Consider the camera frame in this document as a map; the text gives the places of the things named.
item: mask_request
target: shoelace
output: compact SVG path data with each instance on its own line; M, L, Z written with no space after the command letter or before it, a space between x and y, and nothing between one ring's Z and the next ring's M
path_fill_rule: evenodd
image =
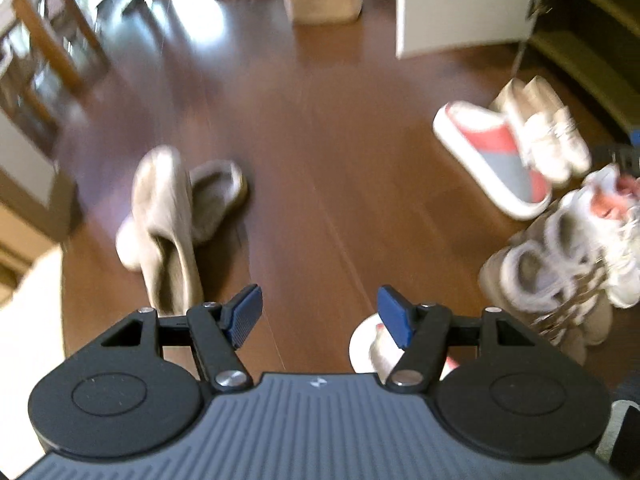
M582 312L582 306L593 296L599 294L607 274L604 262L598 259L590 272L576 278L575 294L568 298L556 311L536 318L532 327L553 345L559 345L566 330L574 324L580 323L586 313Z
M568 117L561 123L554 124L554 134L558 139L562 137L569 137L570 139L575 139L575 121L574 118Z
M552 126L543 133L530 134L529 151L533 152L534 147L550 156L561 156L560 146L558 145L557 137Z
M638 206L633 206L629 210L628 219L609 236L610 241L605 245L605 251L607 265L611 269L624 273L636 265L632 244L639 234L639 220Z

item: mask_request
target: wooden chair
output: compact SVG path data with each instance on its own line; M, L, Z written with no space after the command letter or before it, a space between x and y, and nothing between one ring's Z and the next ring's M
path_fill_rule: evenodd
M64 34L63 30L68 30L68 24L75 22L89 46L104 62L108 63L109 60L76 0L62 0L62 12L54 12L53 16L42 16L38 11L42 1L44 0L12 0L12 9L15 17L23 22L29 31L33 46L42 53L68 90L78 93L84 83L64 47L63 38L56 33L56 28Z
M19 57L8 41L9 34L18 26L18 20L10 12L2 10L3 5L0 5L0 107L14 120L18 101L22 99L47 126L57 130L58 122L33 88L36 60L30 56Z

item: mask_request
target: fuzzy slipper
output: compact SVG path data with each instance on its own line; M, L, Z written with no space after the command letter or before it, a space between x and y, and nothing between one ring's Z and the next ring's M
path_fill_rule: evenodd
M224 217L244 202L246 179L231 160L212 160L189 174L193 189L191 237L197 247L210 240ZM125 218L116 234L116 251L122 265L140 270L140 249L132 215Z
M171 146L147 153L131 196L132 234L152 307L183 315L204 300L191 241L191 183Z

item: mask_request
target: dark wood floorboard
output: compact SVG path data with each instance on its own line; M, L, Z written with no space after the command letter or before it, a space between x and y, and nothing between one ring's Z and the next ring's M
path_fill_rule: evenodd
M487 105L508 81L512 46L398 61L394 0L366 0L351 25L292 28L282 0L172 0L104 27L113 65L66 109L54 154L86 213L64 259L71 354L145 304L114 235L140 158L159 143L192 168L233 158L250 200L197 257L208 300L264 290L241 356L264 370L345 372L357 324L391 283L413 301L477 315L478 270L523 227L502 215L431 131L448 100ZM585 138L610 142L571 88L539 73ZM588 367L609 384L639 355L639 313L616 312ZM187 362L188 356L172 358Z

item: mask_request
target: blue gripper pad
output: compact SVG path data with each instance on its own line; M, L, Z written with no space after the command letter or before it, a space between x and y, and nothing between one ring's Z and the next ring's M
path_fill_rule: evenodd
M414 330L409 320L409 309L414 306L409 304L404 298L395 294L395 291L387 286L381 286L378 290L378 313L382 323L398 345L398 348L405 350L412 337Z
M262 289L251 285L245 290L250 292L232 308L223 308L222 313L223 322L228 327L222 332L236 350L244 344L262 315Z
M615 480L588 453L514 463L444 430L420 396L385 390L373 374L266 374L215 397L194 427L120 462L49 453L22 480Z

